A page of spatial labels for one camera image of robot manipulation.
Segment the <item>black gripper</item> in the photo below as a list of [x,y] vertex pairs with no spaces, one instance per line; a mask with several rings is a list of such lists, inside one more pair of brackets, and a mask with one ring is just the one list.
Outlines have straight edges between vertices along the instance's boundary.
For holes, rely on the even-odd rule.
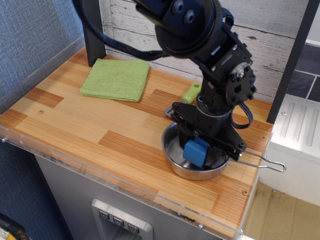
[[178,125],[179,146],[183,150],[186,143],[196,137],[210,144],[203,167],[205,170],[222,166],[228,156],[238,161],[247,148],[236,132],[236,129],[246,129],[247,125],[234,122],[233,109],[212,112],[198,100],[195,105],[174,102],[172,108],[170,118]]

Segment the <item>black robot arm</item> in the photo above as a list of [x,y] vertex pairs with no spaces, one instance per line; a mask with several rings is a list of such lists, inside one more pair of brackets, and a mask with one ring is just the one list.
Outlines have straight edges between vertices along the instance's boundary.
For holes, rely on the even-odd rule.
[[204,170],[238,160],[246,143],[237,130],[245,126],[234,122],[233,110],[239,106],[253,120],[245,102],[254,97],[256,77],[250,52],[231,31],[232,15],[217,0],[138,0],[136,9],[154,23],[166,54],[202,71],[195,104],[175,102],[170,111],[184,159]]

